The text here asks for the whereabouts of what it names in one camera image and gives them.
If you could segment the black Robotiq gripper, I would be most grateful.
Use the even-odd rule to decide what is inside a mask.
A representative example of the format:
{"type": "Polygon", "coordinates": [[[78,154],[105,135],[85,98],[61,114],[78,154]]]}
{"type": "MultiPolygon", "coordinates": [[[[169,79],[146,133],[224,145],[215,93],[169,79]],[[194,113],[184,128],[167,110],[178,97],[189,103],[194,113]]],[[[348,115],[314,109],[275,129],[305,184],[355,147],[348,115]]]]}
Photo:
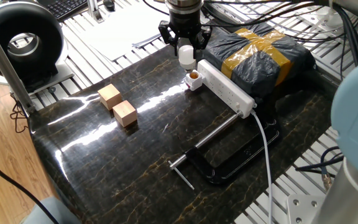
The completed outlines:
{"type": "Polygon", "coordinates": [[[178,38],[192,39],[193,58],[196,59],[197,51],[206,48],[212,34],[210,26],[201,26],[201,11],[197,10],[189,14],[170,12],[170,22],[160,21],[158,30],[167,45],[174,48],[174,55],[178,56],[178,38]]]}

